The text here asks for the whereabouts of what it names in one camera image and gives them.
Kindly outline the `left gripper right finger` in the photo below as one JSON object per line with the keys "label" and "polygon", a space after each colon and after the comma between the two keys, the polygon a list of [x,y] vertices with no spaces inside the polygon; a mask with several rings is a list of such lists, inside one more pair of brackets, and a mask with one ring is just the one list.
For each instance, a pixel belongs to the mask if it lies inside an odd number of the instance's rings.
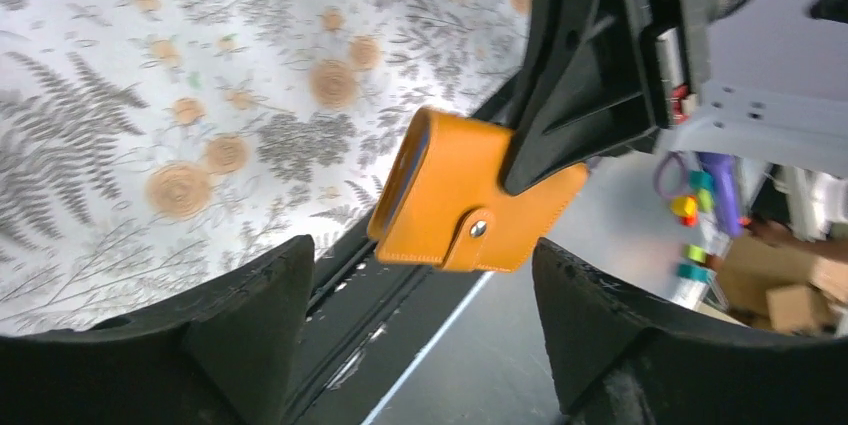
{"label": "left gripper right finger", "polygon": [[845,339],[787,336],[683,308],[543,239],[532,276],[572,424],[843,424]]}

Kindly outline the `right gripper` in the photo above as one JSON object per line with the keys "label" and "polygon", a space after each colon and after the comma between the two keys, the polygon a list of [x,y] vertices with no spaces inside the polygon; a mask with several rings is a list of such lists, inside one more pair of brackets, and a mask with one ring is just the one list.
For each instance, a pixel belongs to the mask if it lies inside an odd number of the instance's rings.
{"label": "right gripper", "polygon": [[670,95],[708,78],[714,0],[531,0],[524,63],[506,108],[501,169],[518,195],[594,156],[649,151],[674,124]]}

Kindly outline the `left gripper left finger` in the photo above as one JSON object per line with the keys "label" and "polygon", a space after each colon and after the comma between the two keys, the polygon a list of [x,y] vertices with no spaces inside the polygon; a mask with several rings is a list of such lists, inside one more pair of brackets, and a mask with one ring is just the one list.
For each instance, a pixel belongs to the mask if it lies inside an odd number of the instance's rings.
{"label": "left gripper left finger", "polygon": [[1,420],[279,424],[313,267],[301,235],[90,329],[3,337]]}

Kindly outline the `orange leather card holder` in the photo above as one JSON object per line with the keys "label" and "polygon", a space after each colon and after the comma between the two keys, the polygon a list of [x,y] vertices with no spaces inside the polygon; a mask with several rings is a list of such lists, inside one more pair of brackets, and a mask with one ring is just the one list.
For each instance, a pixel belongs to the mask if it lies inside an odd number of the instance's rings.
{"label": "orange leather card holder", "polygon": [[413,116],[367,227],[382,263],[519,269],[588,178],[572,165],[512,196],[499,182],[512,131],[430,108]]}

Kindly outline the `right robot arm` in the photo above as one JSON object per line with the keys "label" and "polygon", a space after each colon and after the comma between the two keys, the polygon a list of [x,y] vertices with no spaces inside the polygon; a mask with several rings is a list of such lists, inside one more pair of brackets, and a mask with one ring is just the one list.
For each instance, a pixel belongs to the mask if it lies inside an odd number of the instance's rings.
{"label": "right robot arm", "polygon": [[501,183],[651,145],[847,173],[847,0],[532,0]]}

